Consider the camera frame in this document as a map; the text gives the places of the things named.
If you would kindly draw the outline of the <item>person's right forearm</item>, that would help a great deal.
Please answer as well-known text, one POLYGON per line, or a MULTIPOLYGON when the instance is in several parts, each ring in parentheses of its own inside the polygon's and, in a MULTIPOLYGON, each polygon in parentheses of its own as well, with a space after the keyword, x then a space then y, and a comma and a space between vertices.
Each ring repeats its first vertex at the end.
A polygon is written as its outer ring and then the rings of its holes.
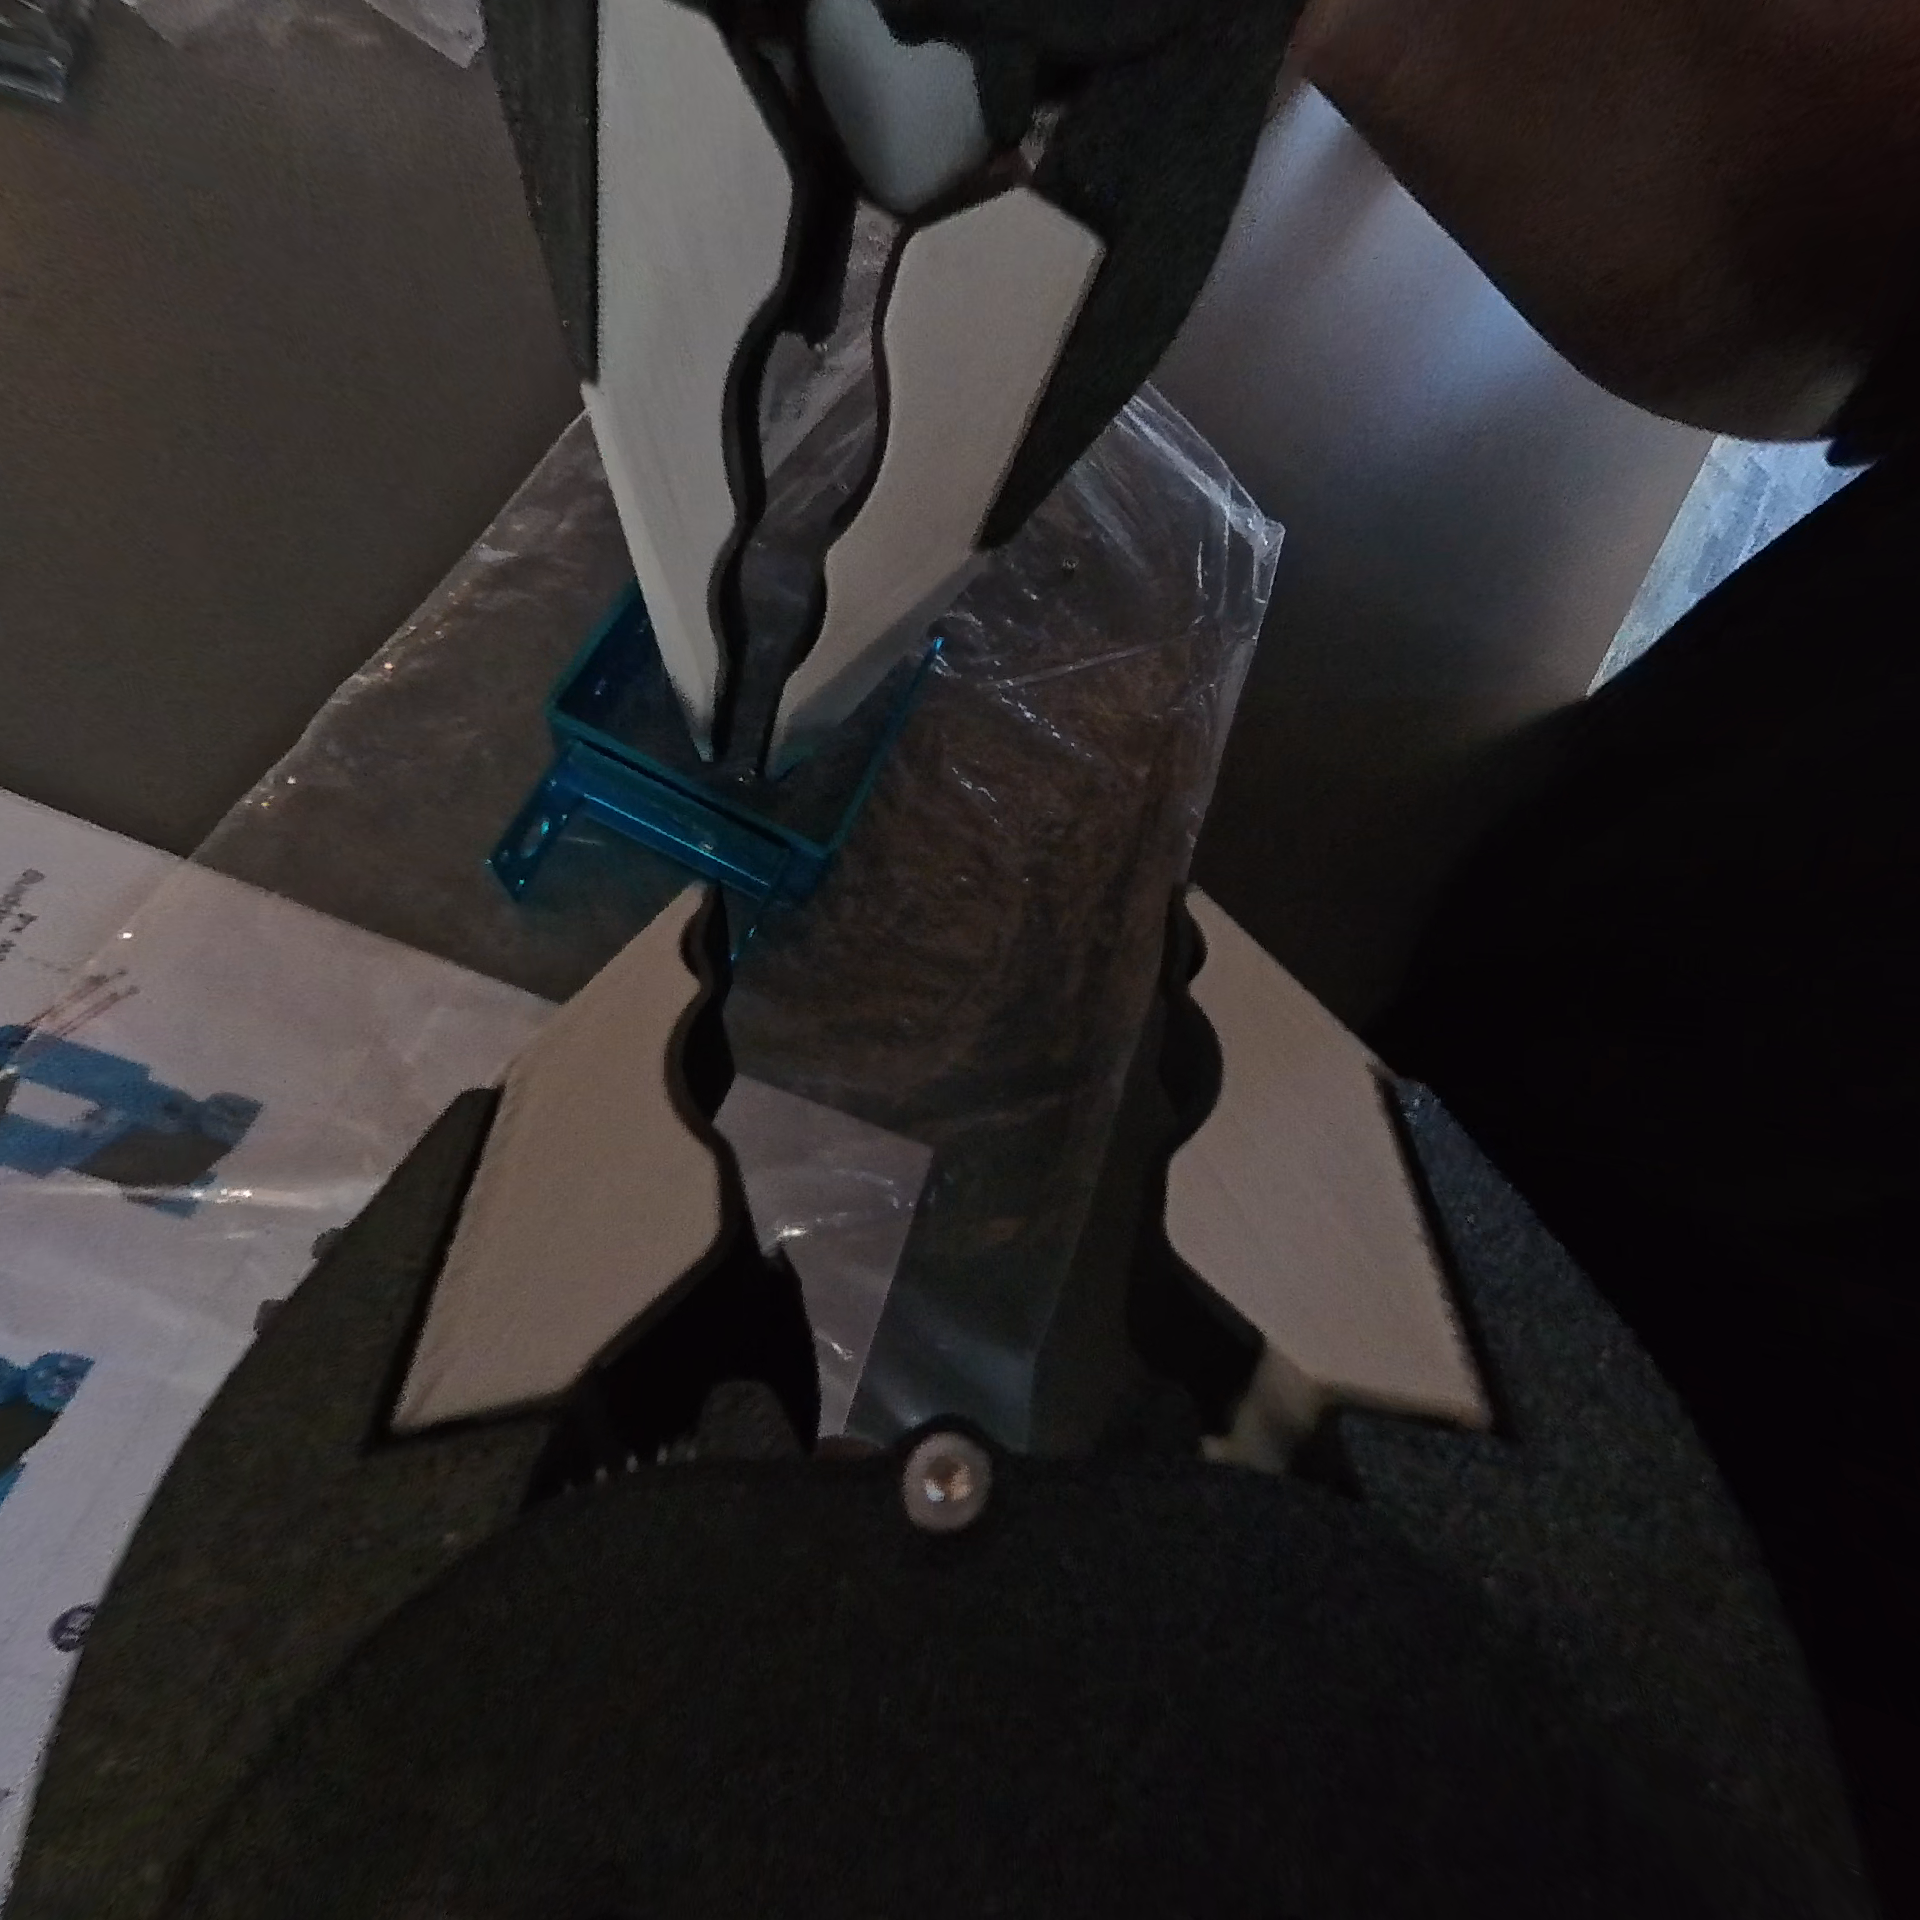
POLYGON ((1311 4, 1293 53, 1604 393, 1916 450, 1916 4, 1311 4))

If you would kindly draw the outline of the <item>white instruction manual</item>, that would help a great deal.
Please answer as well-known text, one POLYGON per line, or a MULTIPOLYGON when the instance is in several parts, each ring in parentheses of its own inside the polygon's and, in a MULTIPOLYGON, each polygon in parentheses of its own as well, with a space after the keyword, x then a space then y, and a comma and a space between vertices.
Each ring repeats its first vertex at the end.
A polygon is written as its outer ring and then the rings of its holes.
POLYGON ((129 842, 3 823, 3 1685, 62 1685, 85 1608, 266 1303, 560 1012, 176 867, 62 980, 45 930, 129 842))

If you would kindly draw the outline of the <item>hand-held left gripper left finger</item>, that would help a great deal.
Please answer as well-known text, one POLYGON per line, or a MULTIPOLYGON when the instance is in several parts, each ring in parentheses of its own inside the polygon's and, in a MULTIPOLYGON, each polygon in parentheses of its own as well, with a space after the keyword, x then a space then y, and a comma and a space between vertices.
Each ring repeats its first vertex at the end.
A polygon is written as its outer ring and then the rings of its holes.
POLYGON ((663 1437, 758 1364, 726 899, 680 891, 516 1054, 453 1207, 387 1437, 560 1418, 663 1437))

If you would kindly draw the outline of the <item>clear plastic bag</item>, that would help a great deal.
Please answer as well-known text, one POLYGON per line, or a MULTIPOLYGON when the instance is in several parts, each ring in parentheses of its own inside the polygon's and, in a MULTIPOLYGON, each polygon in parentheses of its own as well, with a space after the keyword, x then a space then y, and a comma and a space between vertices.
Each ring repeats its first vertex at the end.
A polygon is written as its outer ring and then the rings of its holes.
MULTIPOLYGON (((948 614, 816 896, 727 903, 735 1157, 804 1278, 828 1424, 1028 1440, 1281 560, 1281 522, 1145 389, 948 614)), ((574 422, 197 864, 564 998, 684 890, 594 823, 520 903, 487 871, 616 576, 574 422)))

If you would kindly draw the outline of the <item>blue metal bracket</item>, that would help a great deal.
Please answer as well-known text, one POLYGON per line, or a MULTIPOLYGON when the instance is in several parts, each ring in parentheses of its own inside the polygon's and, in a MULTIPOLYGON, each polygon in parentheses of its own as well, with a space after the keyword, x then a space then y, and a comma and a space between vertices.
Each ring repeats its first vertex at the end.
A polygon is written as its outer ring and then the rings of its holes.
POLYGON ((788 778, 727 775, 695 755, 626 577, 542 705, 552 761, 492 845, 492 880, 522 899, 564 829, 599 823, 762 905, 808 903, 851 838, 941 650, 926 636, 788 778))

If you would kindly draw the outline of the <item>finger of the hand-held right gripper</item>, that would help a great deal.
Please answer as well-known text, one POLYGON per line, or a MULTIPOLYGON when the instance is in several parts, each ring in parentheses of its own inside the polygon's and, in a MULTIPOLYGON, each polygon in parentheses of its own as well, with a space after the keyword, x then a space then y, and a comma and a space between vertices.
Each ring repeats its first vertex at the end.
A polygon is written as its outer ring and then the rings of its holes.
POLYGON ((988 197, 898 246, 879 302, 879 462, 824 560, 824 616, 779 685, 770 775, 814 755, 984 561, 1099 259, 1041 197, 988 197))
POLYGON ((692 755, 737 755, 762 384, 808 239, 796 4, 600 4, 584 413, 692 755))

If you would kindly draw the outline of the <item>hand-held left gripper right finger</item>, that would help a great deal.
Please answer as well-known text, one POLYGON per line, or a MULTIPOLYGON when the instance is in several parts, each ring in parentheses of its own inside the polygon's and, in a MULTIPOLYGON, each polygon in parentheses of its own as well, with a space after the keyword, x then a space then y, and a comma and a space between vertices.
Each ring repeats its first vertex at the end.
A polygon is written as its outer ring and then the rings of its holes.
POLYGON ((1492 1433, 1495 1400, 1385 1069, 1199 890, 1169 909, 1142 1362, 1207 1464, 1289 1464, 1336 1415, 1492 1433))

